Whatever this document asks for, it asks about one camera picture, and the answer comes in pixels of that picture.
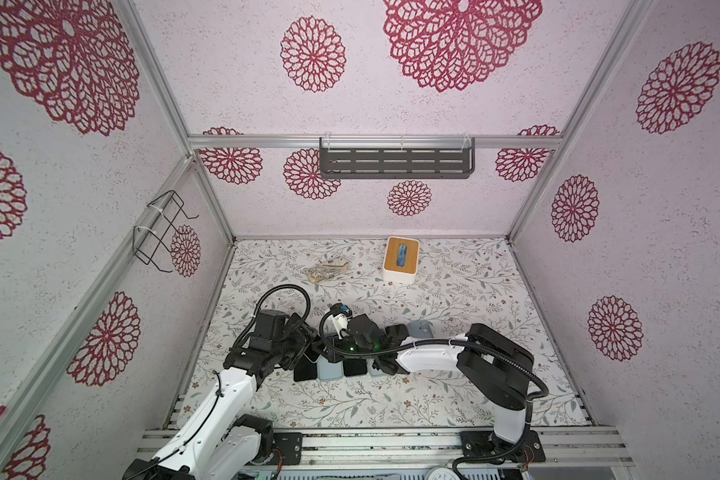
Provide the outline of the aluminium front rail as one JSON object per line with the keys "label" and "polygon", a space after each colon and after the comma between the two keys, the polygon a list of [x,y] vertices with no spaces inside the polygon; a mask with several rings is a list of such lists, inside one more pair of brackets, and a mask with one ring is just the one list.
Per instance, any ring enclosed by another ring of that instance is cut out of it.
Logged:
{"label": "aluminium front rail", "polygon": [[[288,464],[411,468],[482,454],[498,416],[476,393],[453,385],[422,389],[339,388],[257,395],[241,408],[272,422]],[[527,446],[509,467],[631,467],[620,432],[592,423],[571,392],[533,402]]]}

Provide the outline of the black phone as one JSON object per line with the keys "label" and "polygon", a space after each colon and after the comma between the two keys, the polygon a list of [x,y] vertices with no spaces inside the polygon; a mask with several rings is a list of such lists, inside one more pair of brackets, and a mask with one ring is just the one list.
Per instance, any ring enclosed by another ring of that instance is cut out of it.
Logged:
{"label": "black phone", "polygon": [[345,359],[342,361],[342,372],[348,378],[365,376],[368,374],[368,363],[365,359]]}

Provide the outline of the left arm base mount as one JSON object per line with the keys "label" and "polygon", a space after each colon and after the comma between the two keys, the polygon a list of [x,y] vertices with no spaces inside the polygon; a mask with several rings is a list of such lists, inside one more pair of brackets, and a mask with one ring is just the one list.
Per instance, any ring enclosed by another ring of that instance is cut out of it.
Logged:
{"label": "left arm base mount", "polygon": [[232,424],[233,430],[243,427],[258,435],[258,450],[249,465],[291,466],[301,462],[302,432],[278,433],[271,420],[250,414],[240,416]]}

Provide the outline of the clear plastic bag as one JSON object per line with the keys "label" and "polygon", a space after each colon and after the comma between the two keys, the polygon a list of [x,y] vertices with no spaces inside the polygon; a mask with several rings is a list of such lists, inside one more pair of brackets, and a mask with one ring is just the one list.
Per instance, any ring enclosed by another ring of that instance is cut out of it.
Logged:
{"label": "clear plastic bag", "polygon": [[304,275],[310,283],[318,285],[345,274],[350,266],[351,261],[346,258],[330,258],[306,268]]}

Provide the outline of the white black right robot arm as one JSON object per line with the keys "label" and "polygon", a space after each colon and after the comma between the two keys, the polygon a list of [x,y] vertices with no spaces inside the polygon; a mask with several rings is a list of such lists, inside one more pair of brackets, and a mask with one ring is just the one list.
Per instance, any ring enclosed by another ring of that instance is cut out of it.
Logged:
{"label": "white black right robot arm", "polygon": [[317,332],[330,360],[364,360],[389,376],[458,372],[492,405],[494,442],[520,447],[530,430],[533,402],[549,388],[534,373],[534,355],[492,328],[474,323],[450,338],[416,338],[396,324],[385,329],[341,306],[326,313]]}

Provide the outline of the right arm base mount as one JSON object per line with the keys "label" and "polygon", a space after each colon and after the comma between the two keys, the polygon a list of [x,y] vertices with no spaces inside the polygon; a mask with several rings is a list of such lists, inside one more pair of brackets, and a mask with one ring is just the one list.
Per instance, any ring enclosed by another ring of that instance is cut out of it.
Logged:
{"label": "right arm base mount", "polygon": [[538,433],[530,430],[522,445],[511,451],[513,443],[495,438],[492,430],[470,430],[459,433],[463,456],[477,458],[496,456],[494,462],[504,463],[544,463],[547,460]]}

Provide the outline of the round white gauge dial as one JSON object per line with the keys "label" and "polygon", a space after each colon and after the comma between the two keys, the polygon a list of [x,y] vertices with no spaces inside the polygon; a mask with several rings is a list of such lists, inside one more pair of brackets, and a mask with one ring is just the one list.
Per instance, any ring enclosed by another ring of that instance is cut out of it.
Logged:
{"label": "round white gauge dial", "polygon": [[427,472],[425,480],[459,480],[459,476],[449,468],[437,467]]}

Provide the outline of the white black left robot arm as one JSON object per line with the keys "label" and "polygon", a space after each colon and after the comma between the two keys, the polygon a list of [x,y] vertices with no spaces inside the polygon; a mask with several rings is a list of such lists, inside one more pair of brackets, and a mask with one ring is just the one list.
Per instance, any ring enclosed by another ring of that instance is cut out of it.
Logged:
{"label": "white black left robot arm", "polygon": [[299,315],[276,310],[260,311],[255,323],[190,419],[150,460],[133,460],[125,479],[233,479],[246,465],[272,459],[272,422],[242,410],[276,368],[296,366],[316,332]]}

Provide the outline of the light blue phone case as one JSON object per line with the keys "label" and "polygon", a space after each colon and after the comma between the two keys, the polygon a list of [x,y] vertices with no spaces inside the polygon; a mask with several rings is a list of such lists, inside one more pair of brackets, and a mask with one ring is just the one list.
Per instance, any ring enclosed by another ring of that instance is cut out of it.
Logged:
{"label": "light blue phone case", "polygon": [[344,377],[342,362],[331,363],[325,358],[319,358],[316,365],[317,378],[321,381],[335,381]]}

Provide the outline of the light case with purple button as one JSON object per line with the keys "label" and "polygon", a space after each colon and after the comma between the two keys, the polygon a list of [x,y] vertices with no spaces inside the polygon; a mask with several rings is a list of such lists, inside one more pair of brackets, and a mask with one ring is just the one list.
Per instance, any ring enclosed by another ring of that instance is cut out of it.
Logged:
{"label": "light case with purple button", "polygon": [[432,339],[434,337],[432,323],[417,320],[407,324],[408,335],[414,339]]}

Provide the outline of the grey slotted wall shelf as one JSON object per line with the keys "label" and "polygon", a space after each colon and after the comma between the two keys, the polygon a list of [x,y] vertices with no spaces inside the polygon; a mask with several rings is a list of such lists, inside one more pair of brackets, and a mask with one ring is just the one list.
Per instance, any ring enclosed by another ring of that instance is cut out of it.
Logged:
{"label": "grey slotted wall shelf", "polygon": [[333,146],[319,139],[318,167],[332,180],[461,180],[475,171],[475,148]]}

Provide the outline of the white wooden-top tissue box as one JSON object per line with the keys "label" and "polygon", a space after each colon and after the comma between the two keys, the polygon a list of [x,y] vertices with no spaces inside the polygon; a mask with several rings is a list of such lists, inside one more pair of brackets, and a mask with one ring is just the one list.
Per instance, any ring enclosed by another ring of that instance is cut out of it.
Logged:
{"label": "white wooden-top tissue box", "polygon": [[415,282],[420,254],[420,242],[403,237],[389,237],[382,267],[385,282],[411,285]]}

